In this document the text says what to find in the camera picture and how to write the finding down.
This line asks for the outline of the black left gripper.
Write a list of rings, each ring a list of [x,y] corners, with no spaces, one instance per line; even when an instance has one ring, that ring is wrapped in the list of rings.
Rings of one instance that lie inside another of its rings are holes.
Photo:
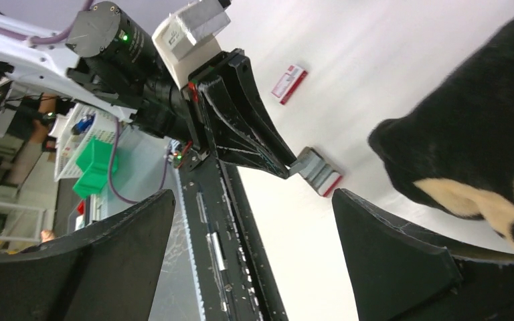
[[[133,123],[147,134],[179,142],[176,169],[194,170],[210,148],[224,163],[288,178],[296,156],[264,106],[250,58],[235,49],[219,53],[213,62],[197,78],[203,122],[188,89],[178,88],[173,80],[151,77],[144,83]]]

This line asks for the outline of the red white staple box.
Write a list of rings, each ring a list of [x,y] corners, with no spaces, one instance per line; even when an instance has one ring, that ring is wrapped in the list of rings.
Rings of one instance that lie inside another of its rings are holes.
[[[270,93],[278,100],[279,104],[285,105],[308,74],[305,68],[297,64],[291,64],[281,75]]]

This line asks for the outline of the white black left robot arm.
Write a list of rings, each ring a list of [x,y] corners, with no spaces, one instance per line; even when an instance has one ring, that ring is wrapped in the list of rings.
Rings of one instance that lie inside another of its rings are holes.
[[[250,59],[224,51],[229,1],[192,1],[146,32],[117,3],[85,2],[62,32],[0,14],[0,79],[108,112],[203,159],[280,178],[297,158],[260,98]]]

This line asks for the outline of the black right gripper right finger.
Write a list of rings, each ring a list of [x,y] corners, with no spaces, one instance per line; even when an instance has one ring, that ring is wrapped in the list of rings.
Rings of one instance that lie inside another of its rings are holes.
[[[360,320],[514,320],[514,254],[435,233],[337,189]]]

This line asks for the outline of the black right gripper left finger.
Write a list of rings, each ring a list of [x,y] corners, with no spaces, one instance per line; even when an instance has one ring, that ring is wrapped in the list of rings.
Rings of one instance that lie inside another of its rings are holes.
[[[175,196],[162,190],[69,235],[0,254],[0,320],[147,320]]]

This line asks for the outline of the staple box with staples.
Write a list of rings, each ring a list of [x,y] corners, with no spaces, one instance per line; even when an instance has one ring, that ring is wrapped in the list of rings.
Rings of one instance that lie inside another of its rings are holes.
[[[290,165],[289,175],[300,175],[320,196],[328,197],[343,178],[341,171],[312,147],[301,150]]]

